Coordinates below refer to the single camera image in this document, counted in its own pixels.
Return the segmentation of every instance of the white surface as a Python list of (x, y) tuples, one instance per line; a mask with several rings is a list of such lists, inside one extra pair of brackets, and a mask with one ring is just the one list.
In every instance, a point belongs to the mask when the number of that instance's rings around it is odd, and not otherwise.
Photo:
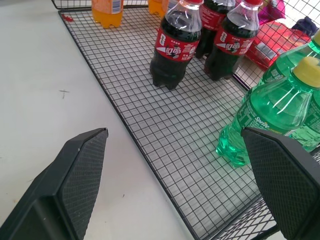
[(2, 0), (0, 29), (0, 225), (68, 139), (108, 127), (85, 240), (193, 239), (52, 3)]

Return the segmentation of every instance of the green bottle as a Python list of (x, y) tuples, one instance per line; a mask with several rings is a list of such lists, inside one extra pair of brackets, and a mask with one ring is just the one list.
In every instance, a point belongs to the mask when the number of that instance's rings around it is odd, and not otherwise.
[(246, 101), (247, 97), (250, 96), (256, 87), (270, 83), (274, 80), (289, 77), (291, 69), (297, 66), (304, 57), (320, 59), (320, 31), (314, 35), (312, 41), (308, 44), (296, 47), (281, 54), (263, 74), (257, 86), (252, 87), (244, 95), (242, 102), (244, 103)]
[(234, 167), (249, 163), (241, 130), (253, 127), (289, 136), (306, 118), (314, 90), (320, 88), (320, 60), (305, 57), (288, 78), (257, 87), (219, 135), (216, 152)]
[(305, 122), (292, 135), (307, 152), (314, 150), (320, 143), (320, 91), (314, 91)]

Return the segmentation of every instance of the plastic bottle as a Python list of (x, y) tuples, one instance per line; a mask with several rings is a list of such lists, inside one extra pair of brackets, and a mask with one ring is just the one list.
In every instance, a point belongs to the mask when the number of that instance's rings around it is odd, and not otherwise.
[(153, 84), (172, 90), (185, 76), (201, 32), (199, 6), (203, 0), (180, 0), (160, 23), (150, 63)]
[(200, 59), (211, 53), (213, 42), (227, 13), (235, 8), (235, 0), (204, 0), (200, 6), (202, 21), (201, 38), (195, 50), (195, 57)]
[(159, 14), (163, 18), (166, 14), (166, 11), (163, 9), (163, 1), (168, 2), (168, 0), (148, 0), (149, 13)]
[(320, 143), (320, 91), (314, 91), (305, 122), (292, 135), (307, 152), (314, 150)]
[(259, 31), (258, 9), (262, 0), (243, 0), (229, 11), (214, 37), (204, 71), (214, 81), (230, 78), (237, 70)]
[[(290, 70), (298, 65), (304, 57), (314, 57), (320, 59), (320, 31), (318, 31), (311, 42), (308, 44), (296, 47), (282, 53), (276, 61), (263, 74), (257, 86), (270, 83), (274, 80), (279, 80), (290, 76)], [(243, 97), (244, 103), (251, 92), (255, 89), (252, 87)]]
[(249, 163), (241, 129), (253, 127), (289, 136), (304, 123), (313, 90), (320, 88), (320, 61), (305, 57), (288, 78), (257, 87), (220, 133), (216, 152), (234, 167)]
[(102, 27), (119, 27), (124, 10), (124, 0), (92, 0), (93, 20)]

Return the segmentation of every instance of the cola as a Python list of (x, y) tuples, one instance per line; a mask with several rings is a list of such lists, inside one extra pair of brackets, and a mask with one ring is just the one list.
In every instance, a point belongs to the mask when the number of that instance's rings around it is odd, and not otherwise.
[(213, 42), (222, 21), (227, 13), (235, 7), (235, 0), (204, 0), (200, 6), (202, 21), (201, 38), (195, 51), (200, 59), (212, 52)]
[(161, 20), (150, 63), (152, 82), (175, 89), (184, 78), (201, 34), (202, 0), (180, 0)]
[(228, 79), (259, 31), (258, 9), (262, 0), (245, 0), (231, 10), (223, 20), (213, 49), (204, 64), (204, 71), (214, 81)]

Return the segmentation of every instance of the snack package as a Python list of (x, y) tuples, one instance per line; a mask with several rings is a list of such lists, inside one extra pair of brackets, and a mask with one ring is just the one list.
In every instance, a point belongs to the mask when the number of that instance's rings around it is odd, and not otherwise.
[(311, 38), (302, 31), (271, 21), (260, 26), (245, 56), (266, 71), (280, 54), (310, 41)]

